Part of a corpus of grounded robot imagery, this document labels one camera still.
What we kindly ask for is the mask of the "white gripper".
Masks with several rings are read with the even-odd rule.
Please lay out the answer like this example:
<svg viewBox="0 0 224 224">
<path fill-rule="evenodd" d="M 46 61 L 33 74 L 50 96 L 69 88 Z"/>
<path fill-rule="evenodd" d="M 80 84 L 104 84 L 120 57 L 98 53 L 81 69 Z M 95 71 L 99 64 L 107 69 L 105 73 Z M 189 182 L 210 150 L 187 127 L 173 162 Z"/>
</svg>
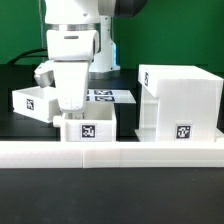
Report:
<svg viewBox="0 0 224 224">
<path fill-rule="evenodd" d="M 99 51 L 96 30 L 47 31 L 48 61 L 35 70 L 41 88 L 55 82 L 56 96 L 63 113 L 84 119 L 89 67 Z"/>
</svg>

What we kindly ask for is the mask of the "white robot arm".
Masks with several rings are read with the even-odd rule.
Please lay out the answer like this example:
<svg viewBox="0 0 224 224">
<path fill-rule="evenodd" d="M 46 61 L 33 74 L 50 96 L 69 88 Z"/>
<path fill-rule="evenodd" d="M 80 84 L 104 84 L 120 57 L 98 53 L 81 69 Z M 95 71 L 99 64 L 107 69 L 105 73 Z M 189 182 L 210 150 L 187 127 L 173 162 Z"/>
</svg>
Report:
<svg viewBox="0 0 224 224">
<path fill-rule="evenodd" d="M 148 0 L 44 0 L 48 60 L 35 70 L 42 88 L 56 87 L 60 111 L 85 111 L 89 67 L 100 51 L 100 18 L 132 18 Z"/>
</svg>

